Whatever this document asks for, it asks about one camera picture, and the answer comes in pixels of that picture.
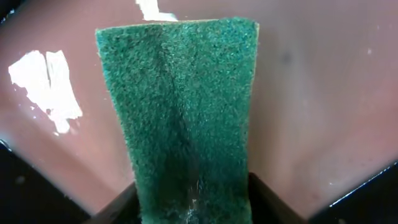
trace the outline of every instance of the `scouring pad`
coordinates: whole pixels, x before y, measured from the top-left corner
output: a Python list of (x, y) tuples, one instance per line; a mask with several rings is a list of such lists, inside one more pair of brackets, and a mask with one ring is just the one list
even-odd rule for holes
[(246, 139), (258, 24), (97, 30), (143, 223), (251, 223)]

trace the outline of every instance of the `pink surface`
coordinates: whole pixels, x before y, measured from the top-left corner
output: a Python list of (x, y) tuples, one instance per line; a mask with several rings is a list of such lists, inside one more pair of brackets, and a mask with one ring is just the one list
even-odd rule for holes
[[(159, 7), (178, 20), (260, 23), (249, 168), (301, 216), (398, 158), (398, 2), (159, 0)], [(133, 179), (94, 32), (143, 22), (133, 0), (38, 0), (0, 26), (0, 136), (90, 213)], [(9, 66), (33, 50), (65, 55), (82, 111), (69, 120), (73, 131), (54, 135), (49, 116), (11, 83)]]

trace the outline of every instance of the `green scouring pad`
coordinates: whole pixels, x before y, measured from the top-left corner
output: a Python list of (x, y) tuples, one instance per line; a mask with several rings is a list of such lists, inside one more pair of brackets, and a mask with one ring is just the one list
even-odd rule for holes
[(143, 223), (251, 223), (246, 140), (258, 24), (97, 30)]

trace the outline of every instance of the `green abrasive surface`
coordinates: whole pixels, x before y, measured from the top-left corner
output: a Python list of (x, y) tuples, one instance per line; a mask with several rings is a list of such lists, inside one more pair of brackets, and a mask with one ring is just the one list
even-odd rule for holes
[(97, 30), (143, 223), (251, 223), (246, 139), (258, 24)]

